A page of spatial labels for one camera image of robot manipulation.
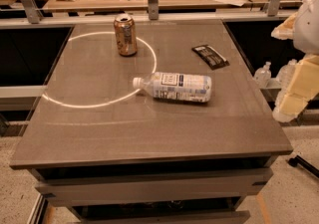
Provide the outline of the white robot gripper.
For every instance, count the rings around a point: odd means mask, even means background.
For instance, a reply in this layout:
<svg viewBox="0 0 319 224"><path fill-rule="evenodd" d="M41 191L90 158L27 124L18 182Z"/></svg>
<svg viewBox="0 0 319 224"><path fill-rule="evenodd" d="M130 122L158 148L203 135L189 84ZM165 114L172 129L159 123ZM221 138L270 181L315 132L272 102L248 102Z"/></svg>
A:
<svg viewBox="0 0 319 224"><path fill-rule="evenodd" d="M293 39L294 47L307 53L297 62L288 87L281 88L272 112L275 120L290 122L319 94L319 0L304 0L298 13L275 27L271 36Z"/></svg>

